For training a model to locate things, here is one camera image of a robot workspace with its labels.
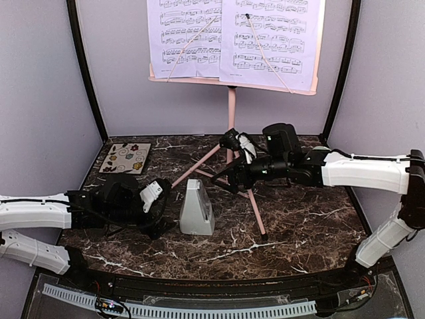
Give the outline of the black front rail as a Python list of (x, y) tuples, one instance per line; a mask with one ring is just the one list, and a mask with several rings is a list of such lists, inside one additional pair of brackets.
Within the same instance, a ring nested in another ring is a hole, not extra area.
[(284, 276), (256, 280), (168, 280), (117, 275), (109, 293), (114, 296), (141, 298), (157, 296), (269, 296), (291, 297), (320, 295), (314, 275)]

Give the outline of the pale green ceramic bowl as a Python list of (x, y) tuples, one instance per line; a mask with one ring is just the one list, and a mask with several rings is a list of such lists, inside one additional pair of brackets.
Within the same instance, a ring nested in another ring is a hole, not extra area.
[(316, 146), (312, 149), (315, 152), (324, 152), (324, 153), (329, 153), (331, 150), (325, 146)]

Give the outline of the pink folding music stand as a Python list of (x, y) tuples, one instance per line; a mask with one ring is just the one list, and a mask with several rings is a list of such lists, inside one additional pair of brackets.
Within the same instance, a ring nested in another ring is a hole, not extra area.
[[(195, 84), (211, 84), (211, 85), (223, 85), (228, 88), (228, 126), (229, 128), (233, 128), (235, 125), (235, 113), (236, 113), (236, 89), (239, 87), (245, 87), (245, 86), (237, 86), (233, 83), (227, 83), (227, 82), (221, 82), (219, 80), (219, 74), (217, 78), (201, 78), (201, 77), (195, 77), (195, 78), (171, 78), (171, 79), (164, 79), (164, 78), (156, 78), (152, 66), (150, 65), (150, 79), (155, 82), (180, 82), (180, 83), (195, 83)], [(267, 88), (257, 88), (262, 90), (271, 90)]]

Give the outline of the floral patterned tile coaster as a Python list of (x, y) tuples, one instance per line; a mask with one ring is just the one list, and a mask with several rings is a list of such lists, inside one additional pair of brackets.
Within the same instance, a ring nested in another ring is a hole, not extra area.
[(113, 144), (102, 162), (100, 173), (126, 173), (140, 175), (148, 157), (151, 144)]

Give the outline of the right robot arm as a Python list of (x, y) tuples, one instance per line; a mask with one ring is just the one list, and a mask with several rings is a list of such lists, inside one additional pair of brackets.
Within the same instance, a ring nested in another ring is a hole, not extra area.
[(338, 149), (316, 147), (302, 150), (295, 128), (277, 123), (265, 127), (266, 155), (258, 157), (258, 145), (245, 133), (227, 131), (219, 145), (242, 155), (211, 182), (231, 193), (252, 189), (257, 181), (286, 179), (309, 187), (363, 187), (391, 191), (401, 196), (399, 208), (353, 251), (339, 283), (353, 288), (363, 280), (365, 269), (409, 234), (424, 229), (424, 156), (419, 150), (394, 157), (360, 156)]

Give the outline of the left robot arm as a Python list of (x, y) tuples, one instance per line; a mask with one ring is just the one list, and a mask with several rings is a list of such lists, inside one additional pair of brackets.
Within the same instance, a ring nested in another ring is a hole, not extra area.
[(80, 249), (55, 246), (19, 229), (135, 229), (156, 240), (174, 223), (163, 214), (173, 186), (157, 178), (145, 187), (130, 174), (111, 175), (90, 191), (72, 190), (44, 197), (1, 197), (1, 256), (66, 275), (80, 290), (94, 283)]

